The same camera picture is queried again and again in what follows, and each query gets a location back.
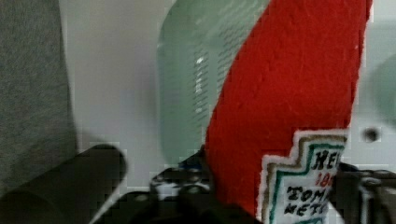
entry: white surface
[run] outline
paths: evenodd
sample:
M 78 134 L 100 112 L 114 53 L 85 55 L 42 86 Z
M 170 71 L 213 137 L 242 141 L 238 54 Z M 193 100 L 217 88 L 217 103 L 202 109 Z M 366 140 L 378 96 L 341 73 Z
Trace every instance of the white surface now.
M 146 187 L 166 166 L 159 146 L 155 59 L 158 34 L 173 1 L 60 3 L 80 151 L 95 142 L 112 142 L 123 150 L 129 163 L 126 180 L 111 196 L 110 202 L 115 201 L 120 194 Z M 370 164 L 389 168 L 395 158 L 395 127 L 376 113 L 369 78 L 376 66 L 396 53 L 396 26 L 383 22 L 392 20 L 396 21 L 396 2 L 375 1 L 367 40 L 371 46 L 367 59 L 375 62 L 366 63 L 369 66 L 363 70 L 367 73 L 361 75 L 360 91 L 367 93 L 357 102 L 360 107 L 352 121 L 352 150 L 345 157 L 345 161 L 371 168 Z M 361 129 L 369 126 L 381 129 L 381 141 L 362 142 Z

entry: black object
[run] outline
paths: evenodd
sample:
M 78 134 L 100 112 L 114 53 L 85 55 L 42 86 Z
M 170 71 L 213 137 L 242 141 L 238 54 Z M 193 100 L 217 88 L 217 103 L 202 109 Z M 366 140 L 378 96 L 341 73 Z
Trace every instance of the black object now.
M 4 196 L 0 223 L 87 224 L 125 172 L 115 147 L 88 149 Z
M 330 201 L 346 224 L 396 223 L 396 174 L 341 163 Z
M 201 149 L 178 168 L 166 169 L 155 176 L 150 192 L 124 195 L 96 224 L 260 223 L 236 205 L 221 204 L 214 189 L 205 152 Z

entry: black cylinder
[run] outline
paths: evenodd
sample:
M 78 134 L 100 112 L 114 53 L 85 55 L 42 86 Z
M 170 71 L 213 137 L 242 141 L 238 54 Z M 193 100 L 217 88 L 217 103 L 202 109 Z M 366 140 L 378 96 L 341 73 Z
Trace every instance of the black cylinder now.
M 115 148 L 100 145 L 0 200 L 0 223 L 88 224 L 126 172 Z

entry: white label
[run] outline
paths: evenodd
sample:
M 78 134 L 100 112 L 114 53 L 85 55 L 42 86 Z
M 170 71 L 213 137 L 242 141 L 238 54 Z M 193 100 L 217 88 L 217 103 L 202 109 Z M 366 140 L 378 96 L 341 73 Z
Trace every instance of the white label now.
M 324 223 L 346 142 L 346 131 L 297 132 L 288 158 L 264 156 L 258 219 L 266 224 Z

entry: gray fabric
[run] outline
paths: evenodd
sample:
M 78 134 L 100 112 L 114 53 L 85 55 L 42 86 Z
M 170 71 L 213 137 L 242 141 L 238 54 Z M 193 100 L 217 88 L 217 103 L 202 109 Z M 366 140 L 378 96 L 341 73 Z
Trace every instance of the gray fabric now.
M 0 196 L 76 155 L 57 0 L 0 0 Z

